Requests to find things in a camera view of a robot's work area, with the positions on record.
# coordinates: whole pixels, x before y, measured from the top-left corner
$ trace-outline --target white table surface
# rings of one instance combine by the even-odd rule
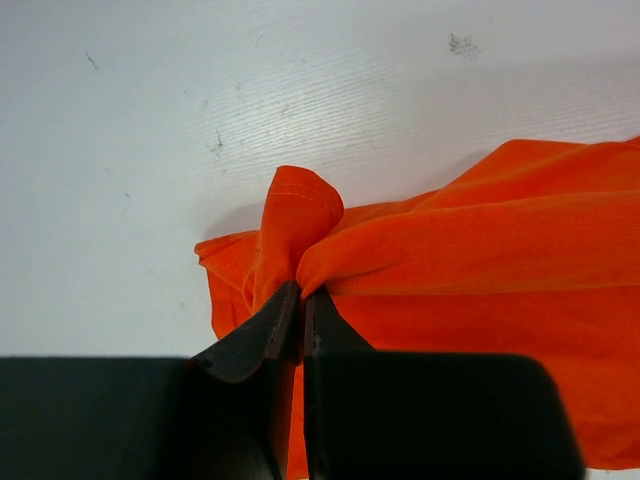
[[[193,246],[256,228],[276,166],[404,198],[637,135],[639,93],[636,0],[1,0],[0,354],[195,353]]]

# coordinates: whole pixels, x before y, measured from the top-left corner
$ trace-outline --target orange fabric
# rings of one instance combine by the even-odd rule
[[[512,352],[561,391],[589,466],[640,466],[640,139],[517,140],[435,192],[343,209],[276,172],[259,231],[199,244],[219,337],[286,280],[378,348]],[[297,372],[289,477],[307,475]]]

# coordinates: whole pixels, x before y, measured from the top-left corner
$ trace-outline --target scuff mark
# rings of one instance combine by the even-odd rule
[[[127,204],[124,206],[124,208],[120,212],[120,219],[121,220],[124,220],[124,217],[127,215],[127,212],[129,211],[129,206],[131,205],[131,195],[129,195],[127,192],[124,192],[124,195],[127,197],[127,199],[129,201],[127,202]]]
[[[205,143],[205,147],[207,147],[207,149],[211,152],[211,153],[215,153],[216,155],[216,161],[219,162],[220,161],[220,152],[222,150],[222,147],[224,147],[224,143],[222,142],[222,139],[220,138],[220,133],[218,133],[218,130],[216,129],[216,140],[217,143],[215,145],[211,145],[210,143]]]
[[[96,62],[93,61],[93,58],[91,58],[91,56],[86,52],[84,52],[85,57],[87,57],[87,59],[91,62],[91,65],[93,65],[93,68],[95,68],[96,70],[100,70],[98,68],[98,65],[96,64]]]

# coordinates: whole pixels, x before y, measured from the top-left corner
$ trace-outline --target wrinkled fabric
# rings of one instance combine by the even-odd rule
[[[344,209],[277,170],[259,231],[196,246],[221,338],[285,281],[326,285],[377,348],[531,356],[554,378],[587,464],[640,466],[640,138],[516,140],[441,190]],[[289,478],[305,478],[302,372]]]

